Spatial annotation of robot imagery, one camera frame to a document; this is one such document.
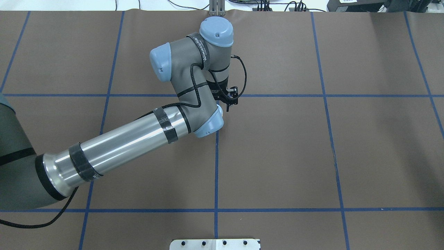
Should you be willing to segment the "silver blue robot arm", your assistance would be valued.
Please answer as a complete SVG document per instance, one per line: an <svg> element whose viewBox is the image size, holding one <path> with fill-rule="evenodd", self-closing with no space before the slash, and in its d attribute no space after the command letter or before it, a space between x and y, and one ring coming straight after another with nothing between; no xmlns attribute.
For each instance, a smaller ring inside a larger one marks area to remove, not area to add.
<svg viewBox="0 0 444 250"><path fill-rule="evenodd" d="M234 25L211 16L195 33L152 49L152 70L158 80L172 85L176 101L58 152L37 153L1 95L1 209L52 205L162 146L189 134L202 138L220 130L224 111L217 101L230 106L239 98L237 89L227 87L233 45Z"/></svg>

